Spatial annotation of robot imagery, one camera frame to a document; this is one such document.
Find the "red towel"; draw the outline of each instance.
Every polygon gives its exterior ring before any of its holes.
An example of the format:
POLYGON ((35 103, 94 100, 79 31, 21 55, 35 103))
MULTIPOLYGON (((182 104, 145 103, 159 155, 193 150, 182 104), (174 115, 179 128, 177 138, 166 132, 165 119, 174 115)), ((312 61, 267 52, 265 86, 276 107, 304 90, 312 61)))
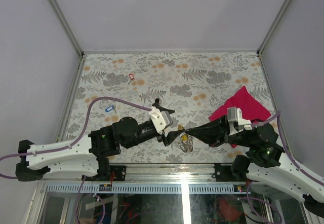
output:
POLYGON ((229 107, 239 107, 242 110, 242 117, 248 120, 261 119, 267 120, 271 113, 254 99, 247 91, 246 87, 243 86, 238 92, 231 98, 227 99, 224 105, 220 106, 214 113, 209 117, 210 121, 218 119, 223 115, 227 115, 227 109, 229 107))

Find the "floral patterned surface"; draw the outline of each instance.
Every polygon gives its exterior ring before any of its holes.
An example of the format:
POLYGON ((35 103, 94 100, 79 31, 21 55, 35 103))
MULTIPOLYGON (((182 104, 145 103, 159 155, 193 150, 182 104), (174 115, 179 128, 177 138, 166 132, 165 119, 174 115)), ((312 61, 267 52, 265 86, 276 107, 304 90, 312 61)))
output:
MULTIPOLYGON (((273 114, 274 109, 256 53, 155 53, 89 54, 76 93, 65 140, 78 136, 87 108, 100 96, 113 96, 150 107, 156 98, 176 111, 173 125, 191 128, 207 123, 208 117, 239 88, 250 94, 273 114), (131 81, 129 74, 135 76, 131 81)), ((90 115, 86 134, 130 116, 139 123, 149 119, 146 111, 113 101, 97 102, 90 115), (109 106, 113 110, 106 112, 109 106)), ((164 147, 156 139, 128 150, 122 148, 111 162, 123 163, 230 163, 246 149, 223 144, 208 147, 193 139, 192 152, 183 152, 180 138, 164 147)))

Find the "white wall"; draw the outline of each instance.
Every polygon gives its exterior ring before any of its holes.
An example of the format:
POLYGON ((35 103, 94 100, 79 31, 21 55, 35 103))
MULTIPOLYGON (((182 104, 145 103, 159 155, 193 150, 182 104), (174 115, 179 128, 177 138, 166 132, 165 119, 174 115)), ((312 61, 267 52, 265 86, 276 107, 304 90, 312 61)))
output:
POLYGON ((85 51, 257 50, 284 0, 57 0, 85 51))
MULTIPOLYGON (((0 155, 54 140, 77 55, 47 0, 0 0, 0 155)), ((0 163, 14 176, 18 158, 0 163)), ((22 223, 36 183, 0 179, 0 222, 22 223)))
POLYGON ((292 0, 263 53, 297 160, 324 176, 324 0, 292 0))

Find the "blue keychain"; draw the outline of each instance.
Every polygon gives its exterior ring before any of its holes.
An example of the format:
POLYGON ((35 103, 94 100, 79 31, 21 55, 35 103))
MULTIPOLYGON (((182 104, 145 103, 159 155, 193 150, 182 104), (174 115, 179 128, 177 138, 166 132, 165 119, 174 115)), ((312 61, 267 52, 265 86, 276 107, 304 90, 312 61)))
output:
POLYGON ((109 107, 107 107, 105 111, 106 111, 106 112, 109 112, 109 111, 111 111, 111 110, 113 110, 113 106, 109 106, 109 107))

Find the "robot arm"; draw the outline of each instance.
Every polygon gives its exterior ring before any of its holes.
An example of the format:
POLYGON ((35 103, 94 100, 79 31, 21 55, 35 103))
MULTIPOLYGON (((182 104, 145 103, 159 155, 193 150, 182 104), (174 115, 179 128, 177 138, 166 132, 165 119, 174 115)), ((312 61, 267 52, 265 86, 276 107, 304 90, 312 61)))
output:
POLYGON ((21 157, 16 166, 19 181, 34 181, 42 178, 80 178, 87 180, 109 180, 109 160, 107 157, 121 153, 120 146, 131 148, 149 139, 157 138, 169 145, 174 138, 164 134, 164 129, 172 125, 170 114, 173 110, 161 107, 157 99, 149 111, 150 119, 142 124, 131 117, 83 136, 75 145, 74 140, 53 144, 36 145, 29 140, 19 143, 19 153, 32 153, 21 157), (65 150, 55 149, 67 146, 65 150))
MULTIPOLYGON (((295 167, 284 148, 276 143, 278 134, 271 124, 252 127, 251 121, 242 118, 241 110, 232 107, 226 116, 188 129, 186 133, 211 147, 224 143, 249 147, 247 156, 236 156, 231 166, 234 176, 241 180, 248 178, 264 182, 304 203, 310 212, 324 217, 324 187, 295 167)), ((319 182, 324 182, 324 178, 310 169, 304 166, 302 169, 319 182)))
MULTIPOLYGON (((19 143, 19 153, 32 155, 21 157, 16 166, 16 176, 19 181, 71 179, 82 175, 87 176, 87 180, 109 180, 107 157, 120 154, 120 146, 131 148, 155 137, 168 146, 185 131, 210 147, 224 143, 249 147, 247 156, 236 156, 231 166, 234 176, 265 182, 304 203, 310 212, 324 217, 324 187, 294 167, 284 148, 276 143, 278 134, 269 123, 252 127, 251 121, 242 118, 241 110, 232 107, 227 115, 217 120, 196 128, 169 132, 165 136, 164 129, 172 124, 170 114, 174 112, 159 106, 157 99, 149 112, 149 121, 138 124, 135 119, 125 117, 83 136, 73 146, 73 140, 46 145, 23 140, 19 143), (68 147, 52 151, 62 146, 68 147), (49 152, 37 154, 37 151, 44 150, 49 152)), ((324 179, 311 170, 306 167, 303 170, 323 182, 324 179)))

